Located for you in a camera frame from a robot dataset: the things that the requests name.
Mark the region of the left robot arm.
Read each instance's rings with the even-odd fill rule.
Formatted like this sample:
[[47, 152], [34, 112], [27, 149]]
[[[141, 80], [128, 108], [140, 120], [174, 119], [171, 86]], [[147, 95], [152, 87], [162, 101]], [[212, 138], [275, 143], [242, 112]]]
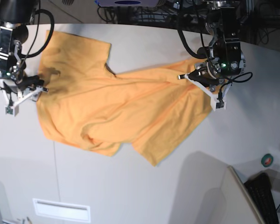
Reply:
[[[177, 14], [176, 29], [186, 51], [203, 63], [193, 72], [180, 75], [179, 79], [196, 81], [203, 87], [222, 88], [233, 83], [249, 81], [253, 73], [245, 72], [245, 56], [241, 49], [239, 32], [240, 23], [237, 18], [239, 0], [200, 0], [192, 1], [188, 7], [180, 6]], [[209, 44], [201, 37], [201, 47], [194, 52], [188, 45], [182, 29], [183, 18], [195, 15], [199, 31], [207, 31], [212, 35]]]

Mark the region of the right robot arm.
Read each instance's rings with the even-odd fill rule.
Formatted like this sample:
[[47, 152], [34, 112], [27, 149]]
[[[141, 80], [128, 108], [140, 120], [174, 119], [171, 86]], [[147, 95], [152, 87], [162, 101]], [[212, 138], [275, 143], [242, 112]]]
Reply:
[[[35, 53], [22, 53], [22, 45], [28, 39], [27, 25], [35, 16], [45, 14], [50, 19], [50, 30], [43, 46]], [[53, 14], [41, 8], [39, 0], [2, 0], [0, 1], [0, 89], [7, 94], [12, 105], [11, 94], [19, 101], [36, 101], [42, 92], [48, 92], [44, 80], [38, 75], [25, 73], [26, 60], [40, 55], [47, 47], [54, 31]]]

